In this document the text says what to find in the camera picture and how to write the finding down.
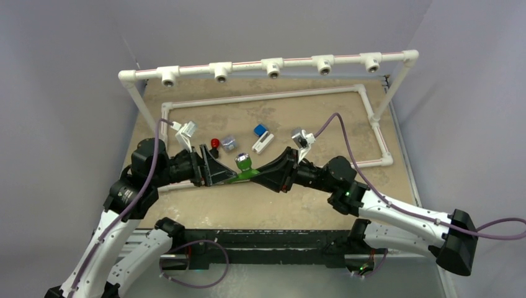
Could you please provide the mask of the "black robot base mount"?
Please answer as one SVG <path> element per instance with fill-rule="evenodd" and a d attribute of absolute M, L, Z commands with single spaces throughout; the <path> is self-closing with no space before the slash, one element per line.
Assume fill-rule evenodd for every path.
<path fill-rule="evenodd" d="M 185 228 L 165 217 L 154 227 L 167 232 L 171 247 L 181 251 L 190 269 L 212 264 L 323 265 L 370 271 L 384 253 L 365 243 L 369 220 L 350 230 L 225 230 Z"/>

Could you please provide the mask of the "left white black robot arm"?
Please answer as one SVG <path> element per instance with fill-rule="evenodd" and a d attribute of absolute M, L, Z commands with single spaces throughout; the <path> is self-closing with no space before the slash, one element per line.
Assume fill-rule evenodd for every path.
<path fill-rule="evenodd" d="M 159 257 L 176 254 L 185 245 L 185 228 L 161 219 L 142 243 L 122 260 L 118 257 L 129 237 L 159 199 L 158 189 L 190 181 L 214 186 L 237 176 L 207 150 L 184 149 L 170 157 L 158 138 L 142 140 L 131 163 L 110 187 L 99 223 L 81 260 L 66 281 L 47 290 L 45 297 L 123 297 L 130 286 Z"/>

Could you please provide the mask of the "green water faucet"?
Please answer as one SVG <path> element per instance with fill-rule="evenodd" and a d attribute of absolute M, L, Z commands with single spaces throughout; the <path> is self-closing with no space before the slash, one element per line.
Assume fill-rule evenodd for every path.
<path fill-rule="evenodd" d="M 226 184 L 250 180 L 253 176 L 259 174 L 259 171 L 252 167 L 252 160 L 248 153 L 240 153 L 234 160 L 240 172 L 235 177 L 227 180 Z"/>

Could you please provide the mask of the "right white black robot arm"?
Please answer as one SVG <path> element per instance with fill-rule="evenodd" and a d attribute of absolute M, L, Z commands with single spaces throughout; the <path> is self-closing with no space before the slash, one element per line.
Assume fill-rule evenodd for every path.
<path fill-rule="evenodd" d="M 470 276 L 478 243 L 469 213 L 455 209 L 451 214 L 406 204 L 356 181 L 349 160 L 337 156 L 319 167 L 299 160 L 290 147 L 274 161 L 257 169 L 250 181 L 274 192 L 288 192 L 294 184 L 329 193 L 328 203 L 343 215 L 379 220 L 409 232 L 416 245 L 435 258 L 446 271 Z"/>

